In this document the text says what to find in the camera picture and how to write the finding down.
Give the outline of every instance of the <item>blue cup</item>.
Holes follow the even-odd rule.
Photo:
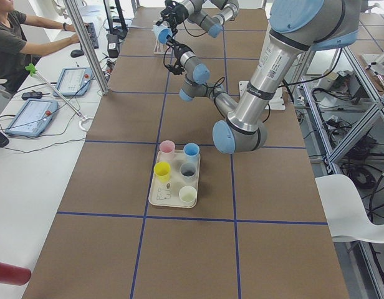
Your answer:
[[[196,143],[188,143],[184,146],[184,154],[186,159],[191,162],[195,162],[199,158],[199,146]]]

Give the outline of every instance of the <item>white tray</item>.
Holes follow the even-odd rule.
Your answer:
[[[178,193],[184,186],[192,186],[196,189],[196,191],[198,190],[200,154],[198,156],[198,160],[194,162],[196,165],[196,178],[190,182],[185,182],[180,173],[181,165],[187,162],[183,151],[176,149],[175,156],[170,161],[164,160],[161,156],[161,151],[159,151],[156,157],[156,163],[161,161],[166,161],[170,164],[170,179],[166,183],[162,183],[158,180],[158,178],[156,178],[155,175],[153,175],[149,190],[149,202],[154,206],[194,207],[197,199],[193,202],[183,202],[178,196]]]

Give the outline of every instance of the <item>cup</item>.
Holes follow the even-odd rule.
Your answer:
[[[180,189],[178,196],[183,202],[191,204],[196,200],[198,192],[192,186],[184,186]]]
[[[184,154],[190,162],[196,162],[199,158],[199,146],[196,143],[188,143],[184,146]]]
[[[180,167],[181,177],[186,182],[191,182],[196,179],[196,166],[194,163],[186,162]]]
[[[160,143],[159,150],[161,151],[161,157],[164,160],[172,160],[175,155],[175,144],[171,140],[165,140]]]
[[[153,168],[153,172],[155,173],[155,176],[162,183],[165,183],[170,179],[170,171],[171,171],[170,164],[164,161],[156,163],[155,167]]]

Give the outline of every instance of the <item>tablet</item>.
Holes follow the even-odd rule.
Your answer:
[[[12,136],[38,137],[47,128],[57,107],[55,100],[30,98],[4,132]]]
[[[63,69],[56,83],[56,89],[65,97],[83,95],[88,90],[92,78],[89,67],[75,67]]]

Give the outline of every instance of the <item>red cylinder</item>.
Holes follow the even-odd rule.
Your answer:
[[[8,285],[24,285],[30,280],[31,271],[7,263],[0,263],[0,283]]]

